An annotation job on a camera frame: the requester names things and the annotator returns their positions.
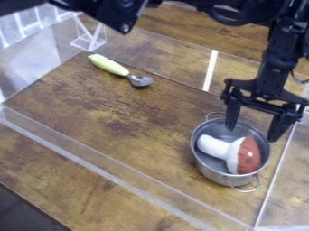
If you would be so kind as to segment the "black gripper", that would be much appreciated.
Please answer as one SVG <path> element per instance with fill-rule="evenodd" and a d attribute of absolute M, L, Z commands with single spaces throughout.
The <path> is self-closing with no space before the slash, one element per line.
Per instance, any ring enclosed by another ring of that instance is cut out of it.
<path fill-rule="evenodd" d="M 251 80 L 227 79 L 221 99 L 228 106 L 227 128 L 235 129 L 241 107 L 273 115 L 267 139 L 276 142 L 291 126 L 303 118 L 309 101 L 284 89 L 288 77 L 297 66 L 300 55 L 296 52 L 265 51 L 257 76 Z"/>

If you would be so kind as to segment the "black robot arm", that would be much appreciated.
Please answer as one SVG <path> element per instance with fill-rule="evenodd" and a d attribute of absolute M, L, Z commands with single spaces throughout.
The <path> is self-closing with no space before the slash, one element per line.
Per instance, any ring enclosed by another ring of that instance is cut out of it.
<path fill-rule="evenodd" d="M 237 124 L 241 107 L 273 116 L 267 139 L 279 140 L 303 119 L 309 100 L 284 89 L 299 59 L 309 60 L 309 0 L 0 0 L 0 16 L 46 3 L 83 12 L 122 34 L 132 31 L 142 11 L 165 1 L 184 3 L 228 26 L 259 24 L 269 28 L 268 46 L 257 77 L 227 79 L 221 99 L 228 105 L 227 128 Z"/>

